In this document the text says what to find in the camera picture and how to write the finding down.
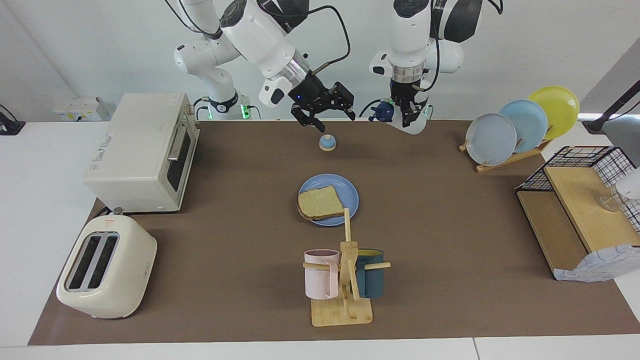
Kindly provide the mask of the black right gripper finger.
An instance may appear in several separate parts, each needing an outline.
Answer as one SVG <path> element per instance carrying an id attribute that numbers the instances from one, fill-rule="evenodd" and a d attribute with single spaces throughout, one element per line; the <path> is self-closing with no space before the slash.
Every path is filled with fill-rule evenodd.
<path id="1" fill-rule="evenodd" d="M 301 107 L 292 107 L 291 114 L 294 116 L 295 120 L 300 123 L 302 126 L 314 126 L 320 132 L 325 133 L 326 126 L 319 119 L 316 118 L 316 114 L 313 111 L 309 111 L 308 114 L 304 113 L 304 110 Z"/>
<path id="2" fill-rule="evenodd" d="M 354 94 L 352 94 L 341 82 L 336 81 L 331 87 L 331 109 L 343 111 L 351 121 L 356 119 L 353 110 Z"/>

